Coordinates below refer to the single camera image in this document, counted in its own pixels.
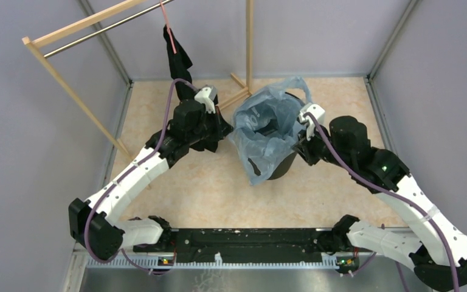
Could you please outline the blue plastic trash bag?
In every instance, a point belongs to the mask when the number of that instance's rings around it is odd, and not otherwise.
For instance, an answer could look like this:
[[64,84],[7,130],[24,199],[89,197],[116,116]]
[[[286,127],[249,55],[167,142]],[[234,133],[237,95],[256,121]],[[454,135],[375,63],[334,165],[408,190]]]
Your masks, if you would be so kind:
[[229,139],[251,185],[268,180],[294,153],[292,147],[305,129],[298,121],[300,110],[311,102],[308,85],[294,76],[260,88],[234,111]]

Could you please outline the black trash bin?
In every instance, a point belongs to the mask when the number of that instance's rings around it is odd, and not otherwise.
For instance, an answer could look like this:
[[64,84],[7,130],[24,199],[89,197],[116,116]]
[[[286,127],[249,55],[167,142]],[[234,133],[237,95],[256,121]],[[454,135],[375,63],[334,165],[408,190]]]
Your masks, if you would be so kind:
[[[290,92],[286,91],[285,94],[289,97],[292,97],[294,98],[295,100],[297,100],[299,102],[299,104],[301,106],[304,106],[304,101],[301,100],[300,98],[298,98],[296,95],[294,94],[291,94]],[[271,120],[270,123],[268,124],[269,126],[269,130],[267,131],[268,134],[272,134],[274,132],[276,132],[276,125],[277,125],[277,122],[276,120]],[[275,170],[273,171],[272,175],[268,178],[268,180],[276,180],[276,179],[279,179],[281,177],[283,177],[287,172],[288,170],[290,169],[290,167],[292,166],[295,158],[296,158],[296,155],[297,153],[296,152],[292,152],[291,154],[289,154],[276,168]]]

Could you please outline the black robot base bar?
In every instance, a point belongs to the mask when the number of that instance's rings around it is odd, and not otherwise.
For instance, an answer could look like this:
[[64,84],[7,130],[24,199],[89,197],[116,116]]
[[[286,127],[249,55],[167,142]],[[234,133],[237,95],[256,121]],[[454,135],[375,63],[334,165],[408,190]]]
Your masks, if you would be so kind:
[[337,252],[353,252],[347,239],[330,229],[241,228],[192,229],[164,232],[158,243],[133,247],[135,253],[167,252],[177,263],[319,263]]

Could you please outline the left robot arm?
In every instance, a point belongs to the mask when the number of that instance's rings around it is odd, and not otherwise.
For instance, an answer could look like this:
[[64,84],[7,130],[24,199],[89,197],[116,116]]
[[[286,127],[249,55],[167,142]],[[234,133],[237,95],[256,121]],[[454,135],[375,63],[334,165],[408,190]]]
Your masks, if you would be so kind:
[[152,181],[170,170],[191,149],[216,152],[219,141],[233,131],[218,108],[207,111],[193,100],[181,102],[172,119],[146,142],[139,154],[105,187],[69,205],[71,237],[98,262],[112,260],[123,248],[170,246],[169,225],[156,216],[120,221],[125,209]]

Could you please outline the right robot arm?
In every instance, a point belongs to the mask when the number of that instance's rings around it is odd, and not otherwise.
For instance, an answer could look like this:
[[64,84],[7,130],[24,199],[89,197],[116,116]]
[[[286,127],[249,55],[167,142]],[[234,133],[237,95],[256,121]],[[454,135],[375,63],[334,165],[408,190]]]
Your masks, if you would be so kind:
[[409,168],[392,151],[371,146],[367,127],[353,116],[322,126],[311,114],[294,149],[309,165],[325,161],[345,169],[351,179],[390,206],[411,230],[399,235],[344,215],[333,227],[333,245],[362,248],[394,260],[435,291],[467,285],[467,235],[459,231],[420,189]]

